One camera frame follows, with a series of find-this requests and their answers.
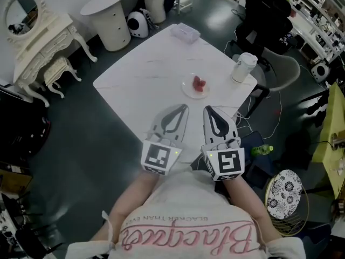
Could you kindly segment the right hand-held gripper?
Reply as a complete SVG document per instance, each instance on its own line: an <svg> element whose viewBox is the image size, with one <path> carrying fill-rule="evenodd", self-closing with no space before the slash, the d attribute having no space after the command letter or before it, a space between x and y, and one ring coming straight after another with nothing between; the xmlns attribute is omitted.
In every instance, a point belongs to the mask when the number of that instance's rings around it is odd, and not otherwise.
<svg viewBox="0 0 345 259"><path fill-rule="evenodd" d="M231 180L245 171L245 150L240 147L236 124L223 110L206 106L203 110L205 145L201 151L213 181Z"/></svg>

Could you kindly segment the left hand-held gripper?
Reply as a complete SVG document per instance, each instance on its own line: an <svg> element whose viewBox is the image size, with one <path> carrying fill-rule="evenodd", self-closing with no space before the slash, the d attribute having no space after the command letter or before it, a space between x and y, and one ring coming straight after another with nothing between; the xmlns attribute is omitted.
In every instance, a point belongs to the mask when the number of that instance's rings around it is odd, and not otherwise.
<svg viewBox="0 0 345 259"><path fill-rule="evenodd" d="M142 146L141 166L145 171L169 174L184 150L188 116L187 104L169 106L156 115Z"/></svg>

